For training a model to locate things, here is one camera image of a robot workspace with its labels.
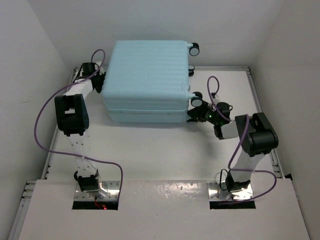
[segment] white table surface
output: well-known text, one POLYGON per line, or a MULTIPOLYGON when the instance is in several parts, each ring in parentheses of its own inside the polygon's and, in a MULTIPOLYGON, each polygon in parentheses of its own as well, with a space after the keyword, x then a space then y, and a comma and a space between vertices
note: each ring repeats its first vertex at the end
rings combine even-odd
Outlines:
MULTIPOLYGON (((202 92, 209 101, 207 79, 220 80, 221 101, 233 105, 231 118, 257 112, 245 71, 196 71, 190 78, 191 92, 202 92)), ((211 83, 212 91, 217 84, 211 83)), ((109 118, 101 95, 92 92, 85 100, 90 119, 87 155, 117 162, 126 180, 212 180, 226 168, 239 138, 218 140, 210 123, 119 124, 109 118)), ((58 133, 55 149, 71 152, 67 138, 58 133)), ((116 166, 98 164, 104 180, 118 180, 116 166)), ((257 169, 272 170, 266 156, 257 169)), ((73 157, 53 154, 48 179, 73 181, 77 170, 73 157)))
MULTIPOLYGON (((220 79, 220 98, 233 105, 231 117, 256 112, 244 71, 197 71, 191 91, 206 95, 210 75, 220 79)), ((77 165, 54 154, 47 180, 32 194, 20 240, 307 240, 308 233, 289 179, 255 201, 256 209, 210 210, 206 180, 226 168, 239 139, 218 140, 209 123, 123 125, 113 123, 102 99, 86 100, 90 117, 87 145, 91 157, 122 165, 119 210, 72 210, 77 165)), ((63 134, 54 148, 71 151, 63 134)), ((103 180, 118 180, 119 170, 98 165, 103 180)), ((269 156, 258 169, 272 170, 269 156)), ((255 195, 273 184, 254 174, 255 195)))

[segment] rectangular cutout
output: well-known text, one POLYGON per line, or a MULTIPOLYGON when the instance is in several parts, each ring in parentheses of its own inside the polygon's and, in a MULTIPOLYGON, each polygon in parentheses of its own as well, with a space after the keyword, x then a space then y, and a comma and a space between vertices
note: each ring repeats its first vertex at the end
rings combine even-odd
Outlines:
POLYGON ((210 202, 210 209, 256 209, 255 201, 238 202, 233 204, 221 203, 218 201, 210 202))
POLYGON ((89 194, 80 190, 76 185, 73 210, 118 210, 119 181, 101 181, 99 182, 99 191, 89 194))
POLYGON ((73 210, 118 210, 118 201, 99 201, 97 202, 99 206, 95 204, 94 201, 74 201, 72 205, 73 210))

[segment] black joint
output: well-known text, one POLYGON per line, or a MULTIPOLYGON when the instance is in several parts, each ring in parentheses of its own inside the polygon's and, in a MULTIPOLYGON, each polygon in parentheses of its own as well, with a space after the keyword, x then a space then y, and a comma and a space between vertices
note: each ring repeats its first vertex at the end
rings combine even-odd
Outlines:
MULTIPOLYGON (((246 126, 246 115, 236 116, 235 123, 239 137, 246 126)), ((249 120, 247 134, 242 142, 242 149, 253 157, 258 154, 269 154, 279 144, 278 135, 263 112, 255 113, 249 120)))
POLYGON ((99 190, 99 181, 98 181, 98 171, 95 175, 90 175, 89 177, 77 176, 77 182, 82 192, 92 192, 99 190))
POLYGON ((89 116, 82 94, 56 96, 54 98, 56 122, 60 131, 67 136, 83 135, 89 128, 89 116))
POLYGON ((228 172, 225 178, 225 186, 228 192, 239 191, 241 189, 246 189, 250 184, 250 180, 245 182, 234 181, 231 171, 228 172))
MULTIPOLYGON (((94 62, 84 62, 82 63, 82 77, 81 78, 87 78, 91 76, 95 71, 96 71, 96 66, 99 67, 96 63, 94 62)), ((100 93, 102 90, 102 86, 104 85, 106 73, 101 74, 97 72, 96 75, 91 77, 91 83, 92 83, 92 88, 97 91, 97 93, 100 93)))

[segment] suitcase wheel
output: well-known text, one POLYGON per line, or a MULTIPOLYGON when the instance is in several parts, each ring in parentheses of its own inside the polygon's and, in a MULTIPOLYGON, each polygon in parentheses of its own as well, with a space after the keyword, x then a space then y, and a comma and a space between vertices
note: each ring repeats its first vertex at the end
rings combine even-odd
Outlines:
POLYGON ((193 57, 198 56, 200 53, 199 44, 196 42, 192 43, 192 47, 189 49, 189 54, 193 57))

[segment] metal mounting plate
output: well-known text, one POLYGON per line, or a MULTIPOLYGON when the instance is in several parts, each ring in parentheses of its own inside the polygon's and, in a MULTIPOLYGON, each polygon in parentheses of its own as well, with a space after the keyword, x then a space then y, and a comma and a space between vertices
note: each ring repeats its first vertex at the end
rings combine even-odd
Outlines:
MULTIPOLYGON (((100 183, 102 194, 98 197, 98 201, 117 202, 120 188, 120 181, 102 181, 100 183)), ((80 190, 79 185, 76 185, 74 202, 94 202, 95 197, 87 192, 80 190)))
MULTIPOLYGON (((227 190, 221 190, 219 181, 208 181, 208 193, 209 203, 211 209, 255 209, 254 200, 250 200, 254 197, 251 184, 247 188, 243 188, 240 191, 228 192, 227 190)), ((221 188, 226 189, 226 183, 221 182, 221 188)))

